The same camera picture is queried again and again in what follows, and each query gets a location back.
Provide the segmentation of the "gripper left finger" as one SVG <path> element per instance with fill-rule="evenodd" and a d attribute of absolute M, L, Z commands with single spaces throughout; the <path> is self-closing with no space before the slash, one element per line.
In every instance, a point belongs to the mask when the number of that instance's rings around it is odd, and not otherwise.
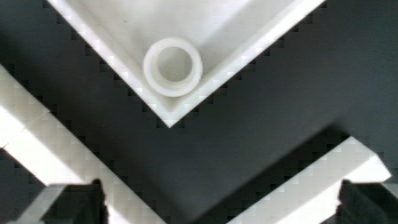
<path fill-rule="evenodd" d="M 109 224 L 102 181 L 52 184 L 13 224 Z"/>

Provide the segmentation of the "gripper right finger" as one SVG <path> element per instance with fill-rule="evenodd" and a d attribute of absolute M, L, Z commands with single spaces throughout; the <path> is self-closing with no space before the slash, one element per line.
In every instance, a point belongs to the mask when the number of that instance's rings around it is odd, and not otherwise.
<path fill-rule="evenodd" d="M 398 224 L 398 183 L 342 182 L 337 224 Z"/>

